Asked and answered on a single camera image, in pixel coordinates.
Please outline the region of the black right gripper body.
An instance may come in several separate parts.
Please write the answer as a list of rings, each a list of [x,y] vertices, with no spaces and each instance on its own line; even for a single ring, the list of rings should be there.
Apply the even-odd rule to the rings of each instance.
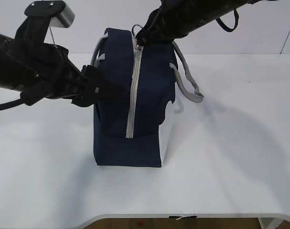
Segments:
[[[162,12],[162,5],[152,11],[145,26],[137,33],[138,45],[169,44],[182,38],[167,15]]]

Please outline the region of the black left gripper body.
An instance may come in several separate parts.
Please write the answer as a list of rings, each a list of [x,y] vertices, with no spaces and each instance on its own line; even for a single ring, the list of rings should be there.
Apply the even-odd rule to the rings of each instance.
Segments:
[[[79,107],[89,107],[99,101],[99,70],[85,65],[80,71],[68,58],[68,50],[53,46],[59,55],[59,63],[50,76],[23,89],[20,98],[25,105],[31,106],[48,99],[70,99]]]

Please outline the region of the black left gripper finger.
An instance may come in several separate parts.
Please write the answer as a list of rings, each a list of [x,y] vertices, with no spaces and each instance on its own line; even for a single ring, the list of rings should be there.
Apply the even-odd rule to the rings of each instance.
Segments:
[[[125,90],[109,81],[98,68],[84,65],[82,72],[88,79],[85,90],[81,94],[82,103],[114,101],[124,95]]]

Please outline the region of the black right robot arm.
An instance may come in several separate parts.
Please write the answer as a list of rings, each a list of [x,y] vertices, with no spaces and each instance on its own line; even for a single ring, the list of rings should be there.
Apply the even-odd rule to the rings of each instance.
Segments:
[[[137,33],[137,44],[168,44],[216,21],[226,32],[238,26],[237,9],[257,0],[162,0]]]

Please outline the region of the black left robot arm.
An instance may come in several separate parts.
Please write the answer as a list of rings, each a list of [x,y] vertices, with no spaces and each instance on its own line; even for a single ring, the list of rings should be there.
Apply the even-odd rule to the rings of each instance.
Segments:
[[[115,101],[124,89],[92,65],[79,70],[59,45],[41,43],[33,55],[21,41],[0,34],[0,88],[20,92],[20,97],[0,104],[0,111],[40,100],[66,99],[79,107]]]

